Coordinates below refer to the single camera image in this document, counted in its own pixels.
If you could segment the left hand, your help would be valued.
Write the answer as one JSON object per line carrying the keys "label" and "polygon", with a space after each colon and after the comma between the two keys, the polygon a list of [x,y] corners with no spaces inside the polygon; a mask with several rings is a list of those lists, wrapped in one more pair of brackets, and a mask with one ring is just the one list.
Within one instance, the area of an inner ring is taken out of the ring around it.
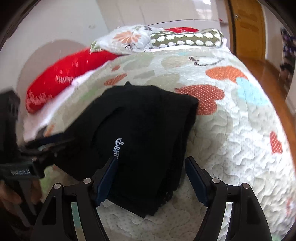
{"label": "left hand", "polygon": [[[37,204],[41,201],[42,190],[39,180],[31,181],[30,198],[33,204]],[[20,205],[22,202],[16,192],[10,190],[8,186],[1,180],[1,208],[5,208],[8,212],[16,215],[14,205]]]}

